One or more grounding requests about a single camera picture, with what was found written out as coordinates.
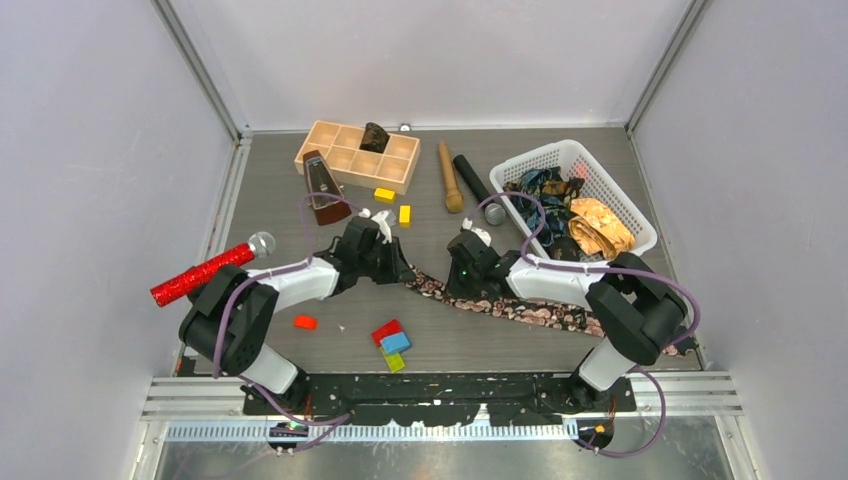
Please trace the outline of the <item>black pink floral tie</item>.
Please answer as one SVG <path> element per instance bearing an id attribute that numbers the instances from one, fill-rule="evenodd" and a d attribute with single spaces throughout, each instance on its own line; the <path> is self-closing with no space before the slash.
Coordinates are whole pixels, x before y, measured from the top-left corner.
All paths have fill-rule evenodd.
<path id="1" fill-rule="evenodd" d="M 595 315 L 574 304 L 499 297 L 474 300 L 452 296 L 446 284 L 412 266 L 415 275 L 405 286 L 431 300 L 463 311 L 482 313 L 494 318 L 520 322 L 554 330 L 582 333 L 603 338 L 605 332 Z"/>

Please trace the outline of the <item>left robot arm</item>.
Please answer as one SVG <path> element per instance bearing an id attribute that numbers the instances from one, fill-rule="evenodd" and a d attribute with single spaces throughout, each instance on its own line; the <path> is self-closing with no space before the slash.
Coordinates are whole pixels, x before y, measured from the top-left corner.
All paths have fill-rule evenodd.
<path id="1" fill-rule="evenodd" d="M 406 283 L 415 275 L 391 228 L 389 210 L 357 215 L 342 235 L 312 258 L 272 270 L 221 267 L 190 295 L 179 339 L 220 371 L 268 391 L 280 412 L 298 412 L 307 398 L 304 371 L 266 344 L 273 315 L 310 300 L 324 300 L 354 287 L 362 278 L 377 285 Z"/>

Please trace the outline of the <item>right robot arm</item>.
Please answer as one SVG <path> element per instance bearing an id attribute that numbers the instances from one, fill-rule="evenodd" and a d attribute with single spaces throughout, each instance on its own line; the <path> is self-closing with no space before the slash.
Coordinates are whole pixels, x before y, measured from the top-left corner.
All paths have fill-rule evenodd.
<path id="1" fill-rule="evenodd" d="M 570 304 L 597 319 L 603 340 L 564 382 L 562 396 L 574 407 L 598 409 L 620 377 L 635 366 L 653 365 L 683 332 L 686 303 L 667 278 L 631 253 L 604 267 L 575 267 L 515 250 L 499 254 L 473 230 L 461 231 L 447 251 L 452 296 Z"/>

